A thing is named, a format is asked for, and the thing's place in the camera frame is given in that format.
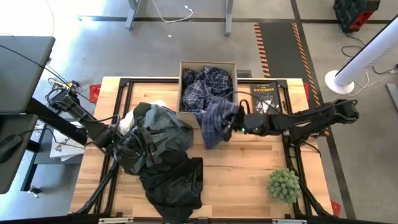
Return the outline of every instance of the floor mat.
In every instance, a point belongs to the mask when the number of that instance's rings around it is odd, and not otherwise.
[[[255,23],[254,33],[259,47],[259,56],[264,77],[301,78],[307,93],[308,105],[321,105],[319,87],[312,77],[307,55],[296,23]]]

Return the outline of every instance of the fabric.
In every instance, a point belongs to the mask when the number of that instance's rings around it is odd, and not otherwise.
[[[149,104],[167,107],[166,103],[163,100],[156,100]],[[128,131],[131,130],[133,126],[134,126],[134,110],[128,112],[126,116],[122,120],[120,120],[118,128],[120,133],[125,135]]]
[[[205,148],[214,149],[223,140],[224,120],[236,106],[231,102],[231,78],[226,70],[204,66],[201,73],[185,69],[183,82],[186,89],[180,109],[196,116],[203,131]]]
[[[166,222],[183,223],[193,209],[202,206],[202,158],[189,159],[185,152],[166,151],[160,155],[162,164],[144,169],[140,181],[148,201]]]
[[[183,82],[186,88],[180,109],[192,112],[197,117],[199,124],[213,100],[218,101],[220,97],[233,91],[232,80],[228,72],[211,66],[204,66],[200,73],[185,69]]]
[[[152,135],[154,142],[166,138],[162,144],[157,146],[157,150],[153,152],[153,156],[156,159],[160,159],[159,162],[161,162],[161,157],[159,157],[159,155],[165,151],[185,152],[189,149],[193,142],[192,129],[183,124],[171,109],[158,105],[150,105],[150,110],[147,110],[147,105],[147,103],[139,103],[136,109],[134,109],[134,114],[142,116],[142,114],[145,113],[143,127],[154,130],[165,130],[163,133]],[[146,152],[144,152],[144,156],[140,157],[134,166],[132,166],[130,171],[133,174],[138,174],[144,165],[146,165],[146,167],[154,165],[149,156],[146,155]]]
[[[201,122],[206,149],[214,149],[223,140],[223,128],[226,120],[234,113],[235,107],[237,106],[234,103],[219,98],[213,100],[207,108]]]

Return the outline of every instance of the plaid shirt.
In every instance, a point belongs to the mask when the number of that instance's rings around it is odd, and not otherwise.
[[[200,73],[185,69],[183,82],[186,89],[180,109],[192,112],[197,117],[203,131],[205,147],[212,149],[222,140],[222,125],[224,124],[220,110],[223,116],[227,116],[235,106],[230,101],[221,98],[233,91],[231,78],[226,70],[204,66]]]

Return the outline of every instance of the wooden table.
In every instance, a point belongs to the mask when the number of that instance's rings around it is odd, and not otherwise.
[[[94,116],[103,119],[113,114],[120,77],[104,77]],[[308,109],[301,79],[287,79],[293,112]],[[250,92],[250,85],[238,84],[240,91]],[[120,114],[126,98],[124,91]],[[172,110],[177,109],[178,85],[174,83],[135,83],[132,89],[130,110],[141,101],[163,100]],[[238,94],[238,98],[251,97]],[[280,136],[259,137],[234,133],[230,142],[220,144],[218,150],[206,151],[198,138],[194,138],[189,157],[203,158],[203,206],[194,210],[192,217],[208,218],[284,218],[293,216],[291,205],[281,204],[270,198],[266,186],[269,174],[285,168],[284,148]],[[314,139],[309,143],[317,146]],[[319,153],[308,146],[302,148],[302,161],[308,188],[323,208],[332,213],[329,193]],[[80,173],[73,194],[71,212],[75,212],[88,200],[97,187],[104,155],[93,146],[86,147]],[[101,209],[104,209],[108,189],[104,191]],[[304,212],[302,200],[300,208]],[[147,201],[138,176],[123,174],[119,170],[112,214],[123,216],[160,217]]]

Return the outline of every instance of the green plant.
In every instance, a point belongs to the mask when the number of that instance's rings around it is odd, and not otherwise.
[[[269,175],[270,195],[282,203],[296,202],[300,197],[299,177],[289,169],[279,169]]]

